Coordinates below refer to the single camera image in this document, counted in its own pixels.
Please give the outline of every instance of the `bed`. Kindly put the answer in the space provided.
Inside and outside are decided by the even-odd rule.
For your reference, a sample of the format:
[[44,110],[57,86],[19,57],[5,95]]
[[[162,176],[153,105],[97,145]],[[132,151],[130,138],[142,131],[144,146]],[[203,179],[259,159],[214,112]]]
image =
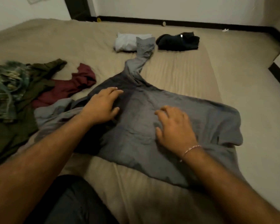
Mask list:
[[[186,27],[36,19],[0,32],[0,64],[6,60],[46,63],[60,58],[68,64],[54,79],[69,80],[71,73],[84,63],[93,69],[97,86],[120,73],[124,62],[135,56],[113,50],[118,32],[150,33],[157,38],[191,31]],[[203,40],[198,50],[186,52],[161,51],[156,47],[141,75],[160,89],[222,101]],[[73,99],[86,96],[95,86],[75,94]],[[60,174],[84,177],[121,224],[223,223],[204,192],[173,186],[98,157],[73,154]]]

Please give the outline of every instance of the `silver bracelet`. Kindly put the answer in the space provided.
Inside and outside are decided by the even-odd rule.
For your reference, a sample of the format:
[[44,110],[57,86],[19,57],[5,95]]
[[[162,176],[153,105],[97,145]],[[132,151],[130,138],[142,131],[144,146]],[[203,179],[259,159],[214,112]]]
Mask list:
[[189,148],[184,154],[183,154],[183,157],[187,154],[188,151],[190,151],[192,148],[197,148],[197,147],[201,147],[201,145],[195,145],[191,148]]

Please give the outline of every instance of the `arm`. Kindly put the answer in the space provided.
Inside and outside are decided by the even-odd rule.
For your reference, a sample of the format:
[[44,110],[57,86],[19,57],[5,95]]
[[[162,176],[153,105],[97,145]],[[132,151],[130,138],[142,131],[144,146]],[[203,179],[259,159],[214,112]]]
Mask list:
[[186,113],[164,106],[155,112],[163,125],[156,128],[160,143],[186,162],[233,223],[280,224],[280,211],[235,177],[198,145]]
[[23,154],[0,166],[0,223],[23,223],[63,169],[84,134],[113,119],[115,87],[94,95],[82,112]]

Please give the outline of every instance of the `dark pants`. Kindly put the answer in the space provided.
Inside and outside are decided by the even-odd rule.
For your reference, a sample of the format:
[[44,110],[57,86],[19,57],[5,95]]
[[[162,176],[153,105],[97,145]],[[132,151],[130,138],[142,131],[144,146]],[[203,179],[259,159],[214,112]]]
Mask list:
[[94,189],[83,178],[63,175],[55,179],[25,224],[118,223]]

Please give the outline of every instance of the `dark door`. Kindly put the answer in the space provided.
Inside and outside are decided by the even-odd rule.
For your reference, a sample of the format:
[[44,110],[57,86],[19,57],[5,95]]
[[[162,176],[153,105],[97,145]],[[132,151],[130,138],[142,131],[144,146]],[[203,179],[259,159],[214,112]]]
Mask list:
[[79,21],[91,19],[87,0],[65,0],[65,3],[72,19]]

